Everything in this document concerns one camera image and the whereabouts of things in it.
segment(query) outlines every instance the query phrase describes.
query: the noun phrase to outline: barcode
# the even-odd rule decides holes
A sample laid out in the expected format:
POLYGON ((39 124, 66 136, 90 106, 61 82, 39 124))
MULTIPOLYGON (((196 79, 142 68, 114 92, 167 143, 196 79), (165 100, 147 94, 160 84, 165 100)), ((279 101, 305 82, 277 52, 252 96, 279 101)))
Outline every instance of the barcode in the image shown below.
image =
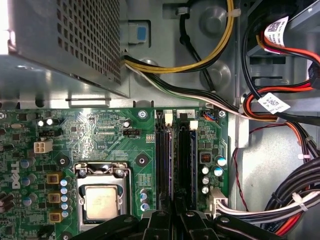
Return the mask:
POLYGON ((268 32, 276 32, 278 30, 278 27, 280 24, 281 24, 280 21, 276 21, 276 22, 270 24, 269 28, 268 28, 268 32))
POLYGON ((270 104, 271 106, 275 107, 279 105, 279 102, 277 100, 275 100, 272 97, 269 97, 268 99, 265 100, 266 103, 270 104))

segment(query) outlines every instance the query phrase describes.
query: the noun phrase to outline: white label sticker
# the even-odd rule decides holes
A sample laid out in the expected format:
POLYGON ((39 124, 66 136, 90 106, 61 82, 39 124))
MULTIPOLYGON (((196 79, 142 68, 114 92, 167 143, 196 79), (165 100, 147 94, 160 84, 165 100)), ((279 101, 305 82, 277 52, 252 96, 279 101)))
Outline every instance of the white label sticker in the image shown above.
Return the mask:
POLYGON ((282 113, 290 108, 288 104, 277 98, 271 92, 261 97, 258 102, 272 114, 282 113))
POLYGON ((273 44, 281 45, 282 47, 284 47, 285 46, 284 33, 285 33, 288 20, 289 20, 289 17, 286 16, 270 24, 264 30, 264 36, 273 44))

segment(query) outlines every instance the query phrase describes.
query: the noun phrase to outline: ram slot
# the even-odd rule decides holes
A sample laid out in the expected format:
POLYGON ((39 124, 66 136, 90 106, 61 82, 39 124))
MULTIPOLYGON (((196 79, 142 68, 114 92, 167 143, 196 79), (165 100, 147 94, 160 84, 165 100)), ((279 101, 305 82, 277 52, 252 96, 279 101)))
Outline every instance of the ram slot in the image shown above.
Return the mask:
POLYGON ((198 139, 197 132, 190 132, 191 138, 191 159, 190 159, 190 175, 191 175, 191 209, 196 209, 198 198, 198 139))
POLYGON ((171 134, 166 129, 163 119, 155 128, 155 170, 156 170, 156 204, 159 206, 159 194, 169 193, 171 134))
POLYGON ((177 174, 180 189, 186 192, 186 204, 190 207, 191 199, 191 136, 188 123, 180 123, 177 149, 177 174))

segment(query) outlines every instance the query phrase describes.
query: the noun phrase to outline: power connector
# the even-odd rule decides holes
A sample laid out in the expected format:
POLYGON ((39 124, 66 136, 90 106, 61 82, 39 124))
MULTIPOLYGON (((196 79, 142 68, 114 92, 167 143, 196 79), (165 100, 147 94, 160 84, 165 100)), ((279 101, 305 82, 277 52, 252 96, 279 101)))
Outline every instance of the power connector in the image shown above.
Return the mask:
POLYGON ((207 204, 209 206, 209 211, 212 214, 213 219, 221 215, 221 213, 218 212, 218 201, 228 204, 228 198, 225 197, 220 189, 211 187, 207 204))

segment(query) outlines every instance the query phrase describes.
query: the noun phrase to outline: cable tie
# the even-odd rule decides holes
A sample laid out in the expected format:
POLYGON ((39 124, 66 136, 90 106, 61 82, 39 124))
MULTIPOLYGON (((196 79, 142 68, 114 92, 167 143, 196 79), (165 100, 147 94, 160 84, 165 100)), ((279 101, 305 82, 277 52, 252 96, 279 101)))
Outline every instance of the cable tie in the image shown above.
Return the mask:
POLYGON ((190 7, 181 6, 175 10, 175 15, 185 15, 185 14, 190 14, 190 7))
POLYGON ((303 159, 311 159, 310 155, 304 155, 302 153, 298 154, 298 159, 303 160, 303 159))
POLYGON ((310 142, 310 141, 313 141, 313 140, 314 140, 314 137, 313 137, 313 136, 308 136, 305 140, 306 140, 307 142, 310 142))
POLYGON ((284 201, 282 201, 282 200, 276 195, 275 192, 273 192, 271 196, 272 196, 272 198, 273 198, 278 204, 280 204, 281 206, 282 206, 282 205, 285 205, 284 201))
POLYGON ((227 17, 234 17, 234 18, 240 17, 241 9, 240 8, 233 9, 232 11, 227 12, 225 15, 227 17))
POLYGON ((239 106, 238 113, 240 113, 240 114, 244 114, 245 113, 244 106, 242 104, 239 106))
POLYGON ((297 193, 294 192, 294 193, 292 194, 292 199, 293 199, 297 204, 299 204, 300 208, 301 208, 304 212, 308 211, 308 208, 307 208, 306 205, 304 204, 304 201, 303 201, 303 199, 301 198, 301 196, 300 196, 299 194, 297 194, 297 193))

